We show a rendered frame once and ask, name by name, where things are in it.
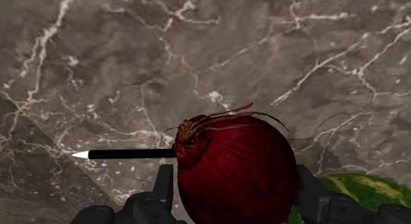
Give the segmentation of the black pen with white tip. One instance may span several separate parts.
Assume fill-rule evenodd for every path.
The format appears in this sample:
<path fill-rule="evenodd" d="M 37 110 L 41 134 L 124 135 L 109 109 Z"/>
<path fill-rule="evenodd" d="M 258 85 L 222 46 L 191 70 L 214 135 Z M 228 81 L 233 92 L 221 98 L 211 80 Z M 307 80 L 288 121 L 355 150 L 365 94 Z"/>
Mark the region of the black pen with white tip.
<path fill-rule="evenodd" d="M 155 159 L 175 158 L 172 149 L 88 150 L 72 154 L 82 159 Z"/>

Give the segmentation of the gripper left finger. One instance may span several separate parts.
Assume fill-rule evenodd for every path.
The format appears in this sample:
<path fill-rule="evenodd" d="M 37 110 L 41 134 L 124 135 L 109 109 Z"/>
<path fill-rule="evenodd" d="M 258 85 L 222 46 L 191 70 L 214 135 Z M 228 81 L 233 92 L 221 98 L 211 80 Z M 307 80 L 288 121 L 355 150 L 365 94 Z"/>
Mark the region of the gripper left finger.
<path fill-rule="evenodd" d="M 163 164 L 151 192 L 131 195 L 118 212 L 109 206 L 88 206 L 70 224 L 187 224 L 171 214 L 172 204 L 173 165 Z"/>

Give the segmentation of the red onion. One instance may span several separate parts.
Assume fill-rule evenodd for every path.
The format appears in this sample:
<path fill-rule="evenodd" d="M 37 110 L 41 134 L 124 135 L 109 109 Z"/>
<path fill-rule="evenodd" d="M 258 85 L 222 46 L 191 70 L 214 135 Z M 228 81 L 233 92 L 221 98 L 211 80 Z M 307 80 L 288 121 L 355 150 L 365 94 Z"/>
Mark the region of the red onion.
<path fill-rule="evenodd" d="M 294 152 L 245 105 L 183 120 L 172 145 L 182 204 L 195 224 L 283 224 L 298 189 Z"/>

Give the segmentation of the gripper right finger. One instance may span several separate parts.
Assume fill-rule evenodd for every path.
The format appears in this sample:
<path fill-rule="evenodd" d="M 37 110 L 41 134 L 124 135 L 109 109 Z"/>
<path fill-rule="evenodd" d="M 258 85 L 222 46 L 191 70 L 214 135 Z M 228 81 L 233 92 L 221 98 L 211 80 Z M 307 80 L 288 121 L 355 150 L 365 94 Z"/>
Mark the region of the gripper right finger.
<path fill-rule="evenodd" d="M 305 224 L 411 224 L 411 208 L 383 204 L 367 210 L 347 194 L 329 192 L 304 165 L 298 165 L 294 207 Z"/>

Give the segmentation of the green striped watermelon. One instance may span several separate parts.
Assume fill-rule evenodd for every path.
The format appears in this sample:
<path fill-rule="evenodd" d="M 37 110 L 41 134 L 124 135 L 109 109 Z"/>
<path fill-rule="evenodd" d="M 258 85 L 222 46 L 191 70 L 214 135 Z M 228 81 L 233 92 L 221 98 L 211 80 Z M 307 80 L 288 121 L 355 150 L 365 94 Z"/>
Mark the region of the green striped watermelon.
<path fill-rule="evenodd" d="M 399 204 L 411 208 L 411 189 L 378 177 L 346 173 L 326 175 L 317 179 L 329 192 L 347 194 L 370 211 L 376 212 L 383 204 Z M 293 206 L 288 222 L 283 224 L 305 222 Z"/>

